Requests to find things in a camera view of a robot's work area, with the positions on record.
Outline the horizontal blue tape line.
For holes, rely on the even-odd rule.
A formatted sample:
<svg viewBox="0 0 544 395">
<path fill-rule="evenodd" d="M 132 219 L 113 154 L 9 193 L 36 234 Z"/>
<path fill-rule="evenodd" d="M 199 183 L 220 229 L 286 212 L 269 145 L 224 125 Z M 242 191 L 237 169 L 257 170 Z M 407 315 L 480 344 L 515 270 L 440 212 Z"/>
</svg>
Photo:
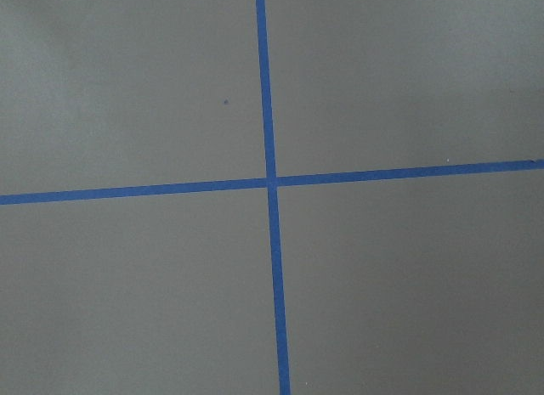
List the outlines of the horizontal blue tape line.
<svg viewBox="0 0 544 395">
<path fill-rule="evenodd" d="M 276 187 L 293 187 L 328 183 L 356 183 L 378 180 L 404 178 L 443 177 L 493 172 L 516 172 L 541 170 L 543 160 L 501 161 L 461 165 L 422 166 L 395 168 L 358 172 L 333 172 L 320 174 L 303 174 L 279 176 L 275 179 L 243 178 L 194 183 L 165 183 L 103 189 L 78 189 L 50 192 L 2 195 L 3 206 L 52 203 L 78 200 L 103 200 L 153 195 L 179 195 L 200 192 L 225 190 L 265 189 L 270 185 Z"/>
</svg>

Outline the vertical blue tape line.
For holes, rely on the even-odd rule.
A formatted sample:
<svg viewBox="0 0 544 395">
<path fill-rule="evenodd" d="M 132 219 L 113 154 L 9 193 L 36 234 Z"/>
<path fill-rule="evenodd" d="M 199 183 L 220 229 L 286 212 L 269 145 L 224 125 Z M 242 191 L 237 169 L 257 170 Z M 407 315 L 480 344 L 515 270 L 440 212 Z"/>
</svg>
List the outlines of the vertical blue tape line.
<svg viewBox="0 0 544 395">
<path fill-rule="evenodd" d="M 258 30 L 258 58 L 263 117 L 263 146 L 266 189 L 269 213 L 269 243 L 275 308 L 275 337 L 278 365 L 279 393 L 290 394 L 290 365 L 286 327 L 286 305 L 282 268 L 278 176 L 275 159 L 275 128 L 269 68 L 266 0 L 255 0 Z"/>
</svg>

